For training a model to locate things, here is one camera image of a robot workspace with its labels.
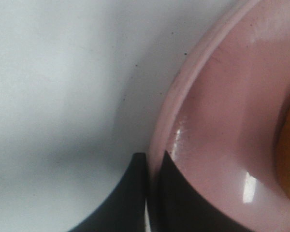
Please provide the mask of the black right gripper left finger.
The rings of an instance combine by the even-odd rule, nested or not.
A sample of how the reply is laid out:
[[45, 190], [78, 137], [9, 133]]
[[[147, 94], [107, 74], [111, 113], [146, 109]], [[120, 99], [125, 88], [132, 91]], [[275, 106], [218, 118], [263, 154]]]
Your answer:
[[75, 232], [144, 232], [146, 154], [135, 153], [118, 185]]

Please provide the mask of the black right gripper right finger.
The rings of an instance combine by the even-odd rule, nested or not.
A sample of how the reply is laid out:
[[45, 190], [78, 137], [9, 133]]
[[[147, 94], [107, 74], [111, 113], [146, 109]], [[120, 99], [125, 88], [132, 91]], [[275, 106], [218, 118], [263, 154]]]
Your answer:
[[149, 218], [154, 232], [247, 232], [203, 198], [168, 152], [163, 155]]

